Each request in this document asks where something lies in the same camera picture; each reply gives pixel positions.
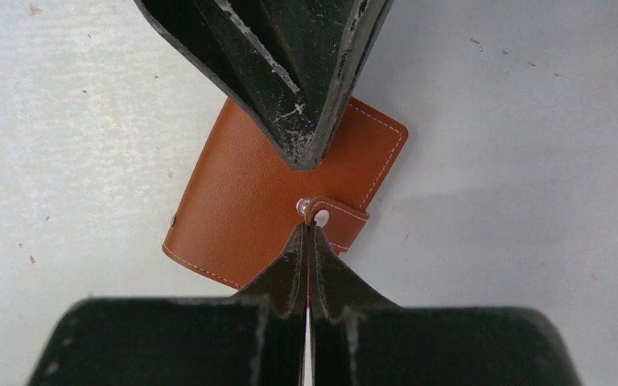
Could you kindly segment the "brown leather card holder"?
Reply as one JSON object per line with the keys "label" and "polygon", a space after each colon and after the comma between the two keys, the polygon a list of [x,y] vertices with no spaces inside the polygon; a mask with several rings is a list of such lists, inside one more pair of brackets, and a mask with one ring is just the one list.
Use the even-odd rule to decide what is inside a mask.
{"label": "brown leather card holder", "polygon": [[293,171],[252,118],[227,100],[163,242],[187,269],[239,289],[282,251],[293,228],[325,211],[325,232],[349,250],[408,129],[351,99],[330,149],[313,170]]}

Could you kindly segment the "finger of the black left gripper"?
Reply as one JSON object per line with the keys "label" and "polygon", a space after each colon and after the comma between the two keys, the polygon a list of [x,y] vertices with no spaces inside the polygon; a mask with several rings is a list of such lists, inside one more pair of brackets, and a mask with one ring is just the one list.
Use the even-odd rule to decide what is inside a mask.
{"label": "finger of the black left gripper", "polygon": [[325,152],[317,129],[336,59],[332,1],[138,1],[148,23],[250,113],[294,170]]}
{"label": "finger of the black left gripper", "polygon": [[336,57],[329,64],[332,71],[325,102],[314,135],[314,165],[326,157],[356,81],[369,57],[380,29],[392,6],[391,1],[346,1],[346,14],[338,24]]}

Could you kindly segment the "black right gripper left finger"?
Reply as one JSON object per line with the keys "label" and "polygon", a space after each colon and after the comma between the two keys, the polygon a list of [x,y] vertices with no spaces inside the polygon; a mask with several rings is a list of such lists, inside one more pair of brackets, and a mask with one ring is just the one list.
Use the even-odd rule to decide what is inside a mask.
{"label": "black right gripper left finger", "polygon": [[217,298],[88,298],[59,320],[31,385],[300,385],[307,235]]}

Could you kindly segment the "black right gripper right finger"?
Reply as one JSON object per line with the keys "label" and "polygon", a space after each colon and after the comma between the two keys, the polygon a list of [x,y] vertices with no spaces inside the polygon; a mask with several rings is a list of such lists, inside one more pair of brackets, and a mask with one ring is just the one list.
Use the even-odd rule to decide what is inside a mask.
{"label": "black right gripper right finger", "polygon": [[317,385],[578,385],[555,325],[525,307],[404,307],[307,228]]}

